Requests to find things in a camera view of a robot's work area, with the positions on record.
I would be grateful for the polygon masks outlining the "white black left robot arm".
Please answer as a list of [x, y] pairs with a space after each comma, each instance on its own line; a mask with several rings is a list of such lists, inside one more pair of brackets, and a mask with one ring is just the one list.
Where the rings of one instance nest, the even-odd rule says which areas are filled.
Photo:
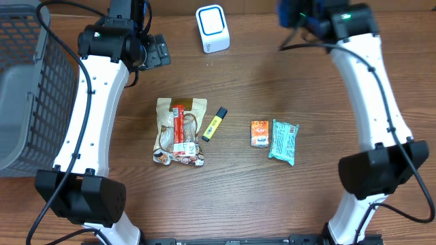
[[108, 150], [116, 109], [130, 75], [170, 63], [163, 35], [151, 35], [148, 1], [112, 1], [78, 36], [80, 76], [64, 143], [35, 187], [45, 210], [80, 225], [101, 244], [144, 244], [125, 213], [126, 188], [109, 179]]

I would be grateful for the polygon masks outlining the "red stick snack packet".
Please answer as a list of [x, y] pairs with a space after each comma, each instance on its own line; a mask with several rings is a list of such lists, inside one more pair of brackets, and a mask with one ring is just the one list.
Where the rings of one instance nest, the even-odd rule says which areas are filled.
[[185, 115], [184, 105], [175, 105], [174, 117], [174, 147], [176, 156], [193, 157], [196, 155], [196, 131], [197, 121], [193, 114]]

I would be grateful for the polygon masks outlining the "yellow highlighter pen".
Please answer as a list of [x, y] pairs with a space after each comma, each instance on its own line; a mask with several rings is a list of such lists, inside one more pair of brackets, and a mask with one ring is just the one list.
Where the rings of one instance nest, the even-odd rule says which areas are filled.
[[219, 125], [221, 124], [222, 120], [225, 118], [226, 114], [228, 113], [228, 110], [224, 107], [220, 107], [219, 111], [216, 113], [214, 118], [211, 120], [211, 123], [206, 128], [202, 139], [206, 142], [209, 142], [212, 137], [214, 136], [216, 130], [218, 129]]

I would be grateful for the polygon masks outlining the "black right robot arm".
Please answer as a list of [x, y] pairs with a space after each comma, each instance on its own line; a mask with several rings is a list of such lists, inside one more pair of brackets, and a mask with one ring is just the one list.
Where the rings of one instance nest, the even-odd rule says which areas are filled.
[[319, 235], [291, 235], [291, 244], [381, 244], [365, 230], [397, 187], [417, 178], [428, 159], [401, 116], [386, 73], [382, 41], [369, 5], [348, 0], [288, 0], [278, 3], [279, 24], [305, 29], [332, 57], [347, 88], [356, 118], [360, 151], [339, 161], [344, 194]]

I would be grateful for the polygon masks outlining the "small orange snack box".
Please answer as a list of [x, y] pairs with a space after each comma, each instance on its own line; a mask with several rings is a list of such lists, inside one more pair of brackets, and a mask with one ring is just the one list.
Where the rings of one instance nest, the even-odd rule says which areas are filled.
[[265, 148], [269, 145], [269, 123], [267, 120], [251, 122], [251, 146]]

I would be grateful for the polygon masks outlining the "teal orange snack pack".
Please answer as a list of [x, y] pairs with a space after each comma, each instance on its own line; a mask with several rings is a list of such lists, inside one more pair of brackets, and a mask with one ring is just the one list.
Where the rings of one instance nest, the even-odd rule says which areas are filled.
[[288, 162], [294, 166], [296, 137], [300, 125], [291, 125], [288, 122], [280, 122], [276, 119], [272, 124], [272, 137], [268, 158], [276, 158]]

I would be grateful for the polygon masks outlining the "beige brown snack pouch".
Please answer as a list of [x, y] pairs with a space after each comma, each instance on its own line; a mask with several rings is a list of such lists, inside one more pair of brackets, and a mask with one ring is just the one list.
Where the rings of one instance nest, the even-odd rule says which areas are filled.
[[[193, 157], [176, 156], [174, 147], [174, 117], [172, 108], [175, 105], [185, 106], [185, 115], [193, 114], [197, 121], [196, 155]], [[200, 127], [206, 112], [207, 100], [197, 98], [159, 98], [157, 100], [157, 129], [158, 134], [153, 149], [153, 160], [156, 163], [169, 165], [179, 162], [186, 165], [201, 167], [204, 164], [204, 154], [198, 141]]]

